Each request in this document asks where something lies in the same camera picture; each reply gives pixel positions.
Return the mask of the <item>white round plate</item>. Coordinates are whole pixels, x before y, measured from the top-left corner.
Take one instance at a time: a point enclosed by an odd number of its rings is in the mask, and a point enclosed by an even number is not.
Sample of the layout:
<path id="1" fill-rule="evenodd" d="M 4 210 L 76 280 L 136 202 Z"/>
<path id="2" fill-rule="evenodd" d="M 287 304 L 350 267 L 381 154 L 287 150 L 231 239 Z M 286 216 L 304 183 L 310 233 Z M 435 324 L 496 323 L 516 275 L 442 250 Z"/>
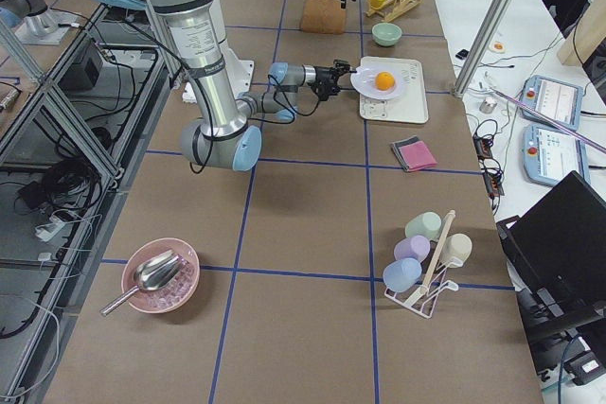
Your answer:
<path id="1" fill-rule="evenodd" d="M 378 100 L 400 97 L 406 88 L 401 73 L 380 65 L 359 66 L 350 75 L 350 82 L 360 95 Z"/>

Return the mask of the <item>orange fruit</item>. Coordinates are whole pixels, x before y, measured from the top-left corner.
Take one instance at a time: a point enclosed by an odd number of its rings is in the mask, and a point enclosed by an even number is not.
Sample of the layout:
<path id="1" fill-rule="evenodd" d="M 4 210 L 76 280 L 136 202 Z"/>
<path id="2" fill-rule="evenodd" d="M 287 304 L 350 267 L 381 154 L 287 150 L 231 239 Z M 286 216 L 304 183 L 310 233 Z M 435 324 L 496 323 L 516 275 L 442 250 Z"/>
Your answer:
<path id="1" fill-rule="evenodd" d="M 375 76 L 374 83 L 379 91 L 385 92 L 394 87 L 395 78 L 391 73 L 382 71 Z"/>

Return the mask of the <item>cream bear print tray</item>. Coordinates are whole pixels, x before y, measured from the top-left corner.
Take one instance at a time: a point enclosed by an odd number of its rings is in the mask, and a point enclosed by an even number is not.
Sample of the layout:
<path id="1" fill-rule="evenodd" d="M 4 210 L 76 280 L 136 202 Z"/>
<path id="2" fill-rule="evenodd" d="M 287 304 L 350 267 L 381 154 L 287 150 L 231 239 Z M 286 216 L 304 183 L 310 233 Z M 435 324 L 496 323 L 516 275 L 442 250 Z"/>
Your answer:
<path id="1" fill-rule="evenodd" d="M 382 71 L 395 79 L 389 90 L 374 85 Z M 417 60 L 365 56 L 350 81 L 360 96 L 359 114 L 364 119 L 412 124 L 429 120 L 423 71 Z"/>

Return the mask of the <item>brown wooden cutting board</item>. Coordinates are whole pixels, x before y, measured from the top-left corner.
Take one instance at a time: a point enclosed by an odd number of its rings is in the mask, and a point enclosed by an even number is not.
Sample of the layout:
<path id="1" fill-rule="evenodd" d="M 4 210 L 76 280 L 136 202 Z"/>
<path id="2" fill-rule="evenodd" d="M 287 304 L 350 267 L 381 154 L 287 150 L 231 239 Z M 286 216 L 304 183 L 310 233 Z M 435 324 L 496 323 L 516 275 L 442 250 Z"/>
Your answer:
<path id="1" fill-rule="evenodd" d="M 343 34 L 346 17 L 339 0 L 306 0 L 299 28 L 309 33 Z"/>

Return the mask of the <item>green ceramic bowl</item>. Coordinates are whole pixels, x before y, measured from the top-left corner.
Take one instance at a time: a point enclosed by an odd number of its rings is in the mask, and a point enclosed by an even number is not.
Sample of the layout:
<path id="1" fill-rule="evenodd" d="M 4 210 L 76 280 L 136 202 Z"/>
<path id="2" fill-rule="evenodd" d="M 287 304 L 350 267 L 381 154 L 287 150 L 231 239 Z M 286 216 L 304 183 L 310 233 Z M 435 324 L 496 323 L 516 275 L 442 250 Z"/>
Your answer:
<path id="1" fill-rule="evenodd" d="M 402 30 L 392 23 L 378 23 L 371 29 L 372 40 L 382 47 L 394 46 L 402 37 Z"/>

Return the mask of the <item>grey cleaning cloth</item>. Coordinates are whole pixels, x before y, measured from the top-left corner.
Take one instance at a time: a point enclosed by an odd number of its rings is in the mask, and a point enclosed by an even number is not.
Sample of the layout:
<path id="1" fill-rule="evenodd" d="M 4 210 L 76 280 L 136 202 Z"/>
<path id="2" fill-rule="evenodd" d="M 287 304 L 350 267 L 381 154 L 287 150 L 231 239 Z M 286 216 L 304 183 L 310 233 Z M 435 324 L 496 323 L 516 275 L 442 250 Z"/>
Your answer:
<path id="1" fill-rule="evenodd" d="M 407 144 L 411 144 L 414 142 L 420 141 L 419 138 L 417 136 L 412 136 L 410 138 L 401 140 L 401 141 L 396 141 L 394 143 L 391 144 L 391 149 L 394 152 L 398 162 L 400 163 L 401 167 L 404 169 L 405 163 L 403 161 L 403 159 L 401 158 L 401 154 L 399 152 L 399 147 L 403 146 L 403 145 L 407 145 Z"/>

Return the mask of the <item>pink cleaning cloth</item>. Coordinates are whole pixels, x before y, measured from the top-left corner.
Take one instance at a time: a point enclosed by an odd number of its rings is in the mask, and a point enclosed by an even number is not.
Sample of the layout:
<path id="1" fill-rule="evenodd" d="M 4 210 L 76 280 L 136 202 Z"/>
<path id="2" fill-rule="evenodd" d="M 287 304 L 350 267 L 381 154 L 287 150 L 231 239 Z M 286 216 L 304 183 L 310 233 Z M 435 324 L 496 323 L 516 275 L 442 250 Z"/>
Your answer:
<path id="1" fill-rule="evenodd" d="M 404 169 L 409 172 L 434 167 L 437 164 L 436 158 L 423 141 L 403 145 L 399 147 L 399 152 L 405 163 Z"/>

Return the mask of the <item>fried egg toy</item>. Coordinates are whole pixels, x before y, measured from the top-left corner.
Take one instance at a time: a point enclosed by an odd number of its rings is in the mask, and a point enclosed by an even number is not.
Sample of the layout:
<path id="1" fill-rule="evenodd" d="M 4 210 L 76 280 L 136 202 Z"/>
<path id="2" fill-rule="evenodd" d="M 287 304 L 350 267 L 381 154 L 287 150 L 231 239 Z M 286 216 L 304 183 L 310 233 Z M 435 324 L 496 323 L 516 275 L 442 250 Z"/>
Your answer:
<path id="1" fill-rule="evenodd" d="M 494 53 L 503 54 L 505 52 L 505 46 L 500 42 L 493 42 L 490 44 L 489 50 Z"/>

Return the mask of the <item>light green tumbler cup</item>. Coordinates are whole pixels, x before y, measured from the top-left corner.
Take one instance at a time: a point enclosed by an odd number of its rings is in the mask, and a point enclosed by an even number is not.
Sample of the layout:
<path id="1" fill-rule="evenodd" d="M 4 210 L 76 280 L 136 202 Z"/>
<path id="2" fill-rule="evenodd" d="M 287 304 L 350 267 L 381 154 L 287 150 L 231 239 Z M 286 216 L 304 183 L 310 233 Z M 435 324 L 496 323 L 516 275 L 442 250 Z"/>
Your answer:
<path id="1" fill-rule="evenodd" d="M 406 237 L 424 236 L 436 240 L 441 232 L 442 218 L 435 212 L 424 212 L 411 219 L 404 227 Z"/>

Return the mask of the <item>purple tumbler cup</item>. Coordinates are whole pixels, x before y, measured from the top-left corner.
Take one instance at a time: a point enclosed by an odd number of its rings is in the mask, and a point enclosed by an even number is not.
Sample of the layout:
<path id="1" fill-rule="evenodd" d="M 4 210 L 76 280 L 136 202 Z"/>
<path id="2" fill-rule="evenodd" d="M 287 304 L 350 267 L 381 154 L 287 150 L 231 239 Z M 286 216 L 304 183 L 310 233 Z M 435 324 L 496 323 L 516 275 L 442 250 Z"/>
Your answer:
<path id="1" fill-rule="evenodd" d="M 414 258 L 422 262 L 431 250 L 430 240 L 422 235 L 415 235 L 400 240 L 394 247 L 396 260 Z"/>

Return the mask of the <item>beige tumbler cup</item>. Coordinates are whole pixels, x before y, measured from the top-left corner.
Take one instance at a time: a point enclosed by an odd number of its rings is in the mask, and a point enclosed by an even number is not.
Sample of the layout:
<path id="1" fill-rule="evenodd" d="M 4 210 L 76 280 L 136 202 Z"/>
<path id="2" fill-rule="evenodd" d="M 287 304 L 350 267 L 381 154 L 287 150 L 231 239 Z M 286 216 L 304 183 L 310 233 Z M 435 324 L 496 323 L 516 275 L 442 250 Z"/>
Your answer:
<path id="1" fill-rule="evenodd" d="M 465 234 L 453 234 L 447 237 L 439 261 L 447 265 L 456 258 L 461 264 L 464 264 L 470 257 L 471 252 L 472 240 Z"/>

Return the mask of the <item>blue teach pendant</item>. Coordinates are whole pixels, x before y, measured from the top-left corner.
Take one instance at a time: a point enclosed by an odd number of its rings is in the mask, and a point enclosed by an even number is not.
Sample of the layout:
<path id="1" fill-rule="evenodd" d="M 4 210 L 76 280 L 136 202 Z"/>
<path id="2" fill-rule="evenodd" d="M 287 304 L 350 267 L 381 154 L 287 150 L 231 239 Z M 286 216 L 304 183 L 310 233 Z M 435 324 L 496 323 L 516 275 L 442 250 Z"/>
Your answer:
<path id="1" fill-rule="evenodd" d="M 555 186 L 572 171 L 591 182 L 586 147 L 569 134 L 531 124 L 524 131 L 522 154 L 531 182 Z"/>
<path id="2" fill-rule="evenodd" d="M 520 102 L 572 131 L 579 128 L 583 89 L 544 76 L 529 78 Z"/>

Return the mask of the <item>near blue teach pendant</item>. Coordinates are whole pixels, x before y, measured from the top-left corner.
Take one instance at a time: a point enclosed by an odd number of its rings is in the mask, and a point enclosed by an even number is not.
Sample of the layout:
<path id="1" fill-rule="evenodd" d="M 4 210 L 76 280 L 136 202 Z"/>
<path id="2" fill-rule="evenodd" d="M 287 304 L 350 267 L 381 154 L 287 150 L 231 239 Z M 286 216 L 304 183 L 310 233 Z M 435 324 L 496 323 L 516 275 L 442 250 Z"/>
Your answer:
<path id="1" fill-rule="evenodd" d="M 591 182 L 586 147 L 569 134 L 531 124 L 524 131 L 522 154 L 531 182 L 555 186 L 572 171 Z"/>

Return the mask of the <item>pink bowl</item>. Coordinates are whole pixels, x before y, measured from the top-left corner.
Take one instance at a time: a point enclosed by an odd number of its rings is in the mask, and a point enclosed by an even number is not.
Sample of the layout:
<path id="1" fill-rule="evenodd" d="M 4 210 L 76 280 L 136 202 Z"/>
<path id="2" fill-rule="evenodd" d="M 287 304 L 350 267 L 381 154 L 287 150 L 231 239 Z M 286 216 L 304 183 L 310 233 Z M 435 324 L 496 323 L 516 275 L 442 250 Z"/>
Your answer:
<path id="1" fill-rule="evenodd" d="M 126 292 L 137 284 L 137 269 L 151 259 L 171 252 L 177 256 L 178 265 L 170 271 L 159 272 L 160 287 L 143 289 L 129 298 L 134 309 L 150 314 L 173 311 L 184 305 L 193 295 L 200 281 L 200 261 L 194 248 L 182 239 L 163 237 L 141 246 L 128 260 L 121 276 L 121 290 Z"/>

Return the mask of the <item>aluminium frame post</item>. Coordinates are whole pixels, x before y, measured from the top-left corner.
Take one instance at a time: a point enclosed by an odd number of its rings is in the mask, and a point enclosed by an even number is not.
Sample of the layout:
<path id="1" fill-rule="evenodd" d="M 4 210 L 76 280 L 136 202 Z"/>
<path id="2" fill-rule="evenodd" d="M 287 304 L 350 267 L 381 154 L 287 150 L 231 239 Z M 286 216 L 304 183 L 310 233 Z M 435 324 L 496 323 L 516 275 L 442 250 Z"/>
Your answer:
<path id="1" fill-rule="evenodd" d="M 474 38 L 468 58 L 465 60 L 456 78 L 452 95 L 462 98 L 467 91 L 472 77 L 488 49 L 488 45 L 496 33 L 511 0 L 492 0 L 486 16 Z"/>

